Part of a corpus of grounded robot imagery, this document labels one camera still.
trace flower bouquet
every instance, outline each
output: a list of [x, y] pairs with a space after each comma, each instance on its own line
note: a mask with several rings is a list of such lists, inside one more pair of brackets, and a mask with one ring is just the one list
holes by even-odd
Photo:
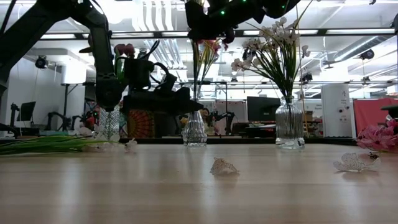
[[[221, 39], [191, 40], [193, 49], [193, 100], [200, 97], [201, 85], [211, 65], [218, 59], [218, 50], [221, 48]], [[199, 111], [189, 114], [187, 124], [182, 131], [184, 145], [204, 146], [207, 135], [205, 125]]]
[[369, 125], [359, 133], [356, 143], [372, 151], [398, 152], [398, 122], [392, 119], [387, 126]]
[[127, 144], [120, 144], [119, 139], [118, 134], [108, 139], [104, 130], [95, 124], [94, 131], [82, 127], [75, 131], [74, 136], [44, 136], [0, 144], [0, 156], [24, 153], [130, 152], [137, 144], [134, 139]]
[[281, 148], [303, 148], [303, 113], [293, 103], [293, 85], [299, 72], [301, 60], [310, 55], [308, 46], [299, 47], [298, 24], [304, 12], [291, 25], [280, 18], [272, 27], [259, 29], [261, 39], [250, 39], [244, 43], [243, 61], [239, 58], [231, 64], [234, 71], [249, 70], [268, 78], [282, 93], [282, 106], [276, 111], [276, 144]]

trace glass vase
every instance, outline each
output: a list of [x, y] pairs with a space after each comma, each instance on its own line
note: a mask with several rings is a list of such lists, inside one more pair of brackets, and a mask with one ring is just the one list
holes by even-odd
[[199, 111], [189, 113], [188, 122], [182, 130], [182, 139], [188, 147], [206, 146], [207, 134]]
[[119, 134], [119, 119], [119, 106], [115, 106], [112, 112], [106, 112], [105, 109], [101, 108], [99, 113], [99, 127], [107, 140], [110, 140], [111, 136]]
[[293, 96], [282, 97], [276, 116], [276, 145], [281, 149], [304, 149], [303, 112]]

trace wooden table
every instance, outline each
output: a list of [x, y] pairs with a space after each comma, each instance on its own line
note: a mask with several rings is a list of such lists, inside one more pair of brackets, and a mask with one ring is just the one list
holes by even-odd
[[[398, 223], [398, 156], [337, 172], [357, 147], [140, 145], [136, 154], [0, 158], [0, 223]], [[240, 175], [214, 177], [214, 157]]]

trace ceiling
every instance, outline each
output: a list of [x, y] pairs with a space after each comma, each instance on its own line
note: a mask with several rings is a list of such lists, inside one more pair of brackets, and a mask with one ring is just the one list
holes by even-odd
[[[103, 7], [105, 14], [110, 21], [109, 28], [114, 32], [137, 32], [153, 30], [187, 30], [187, 21], [183, 2], [174, 0], [164, 1], [113, 1], [97, 0]], [[17, 1], [10, 21], [12, 25], [21, 17], [35, 1]], [[301, 13], [310, 1], [301, 0], [297, 5], [298, 13]], [[5, 15], [9, 1], [0, 0], [0, 19]], [[393, 18], [398, 12], [398, 1], [396, 0], [377, 0], [374, 5], [369, 5], [368, 0], [321, 0], [314, 1], [309, 6], [307, 12], [300, 21], [300, 29], [327, 29], [327, 28], [378, 28], [389, 27]], [[293, 9], [286, 14], [289, 22], [297, 18], [296, 10]], [[265, 17], [262, 24], [254, 20], [249, 20], [239, 25], [238, 29], [251, 30], [250, 24], [255, 26], [271, 26], [275, 20]], [[76, 23], [72, 19], [56, 23], [49, 31], [49, 34], [56, 33], [87, 33], [88, 29]], [[391, 37], [386, 41], [380, 42], [372, 47], [375, 57], [371, 60], [362, 61], [354, 57], [346, 59], [344, 62], [333, 63], [332, 69], [325, 69], [328, 66], [322, 65], [323, 61], [333, 60], [333, 55], [341, 50], [347, 50], [347, 47], [358, 48], [364, 41], [371, 37], [364, 36], [313, 36], [301, 37], [301, 45], [309, 45], [312, 51], [309, 58], [301, 61], [301, 65], [306, 65], [304, 72], [311, 72], [314, 81], [360, 81], [363, 75], [369, 75], [371, 80], [392, 80], [397, 77], [397, 39]], [[230, 80], [232, 71], [230, 64], [235, 58], [240, 58], [243, 52], [242, 44], [247, 37], [236, 38], [229, 45], [226, 52], [222, 52], [218, 64], [209, 73], [214, 81]], [[183, 65], [185, 70], [173, 71], [182, 75], [182, 81], [187, 81], [191, 76], [192, 67], [192, 48], [187, 38], [176, 38], [166, 40], [169, 45], [176, 43], [178, 52], [171, 52], [165, 42], [162, 43], [168, 60], [174, 62], [176, 54], [181, 58], [178, 65]], [[148, 49], [150, 42], [142, 39], [112, 39], [111, 43], [127, 44], [131, 43], [135, 48]], [[78, 51], [87, 47], [86, 40], [41, 40], [34, 48], [37, 49], [67, 49], [84, 61], [94, 64], [94, 58], [88, 54], [79, 54]], [[95, 76], [95, 72], [89, 73], [89, 76]], [[243, 73], [238, 73], [238, 80], [243, 81]], [[264, 81], [259, 75], [250, 72], [244, 73], [246, 82]], [[374, 89], [384, 88], [388, 85], [372, 86]]]

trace red flower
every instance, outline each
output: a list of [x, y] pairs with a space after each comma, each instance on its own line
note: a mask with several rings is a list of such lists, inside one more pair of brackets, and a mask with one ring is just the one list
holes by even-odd
[[134, 50], [134, 47], [132, 46], [132, 44], [127, 44], [124, 47], [124, 51], [123, 51], [128, 57], [130, 56], [134, 56], [134, 54], [136, 53], [136, 51]]
[[114, 47], [113, 51], [114, 53], [119, 53], [119, 55], [122, 55], [124, 53], [124, 48], [126, 47], [125, 44], [118, 44]]

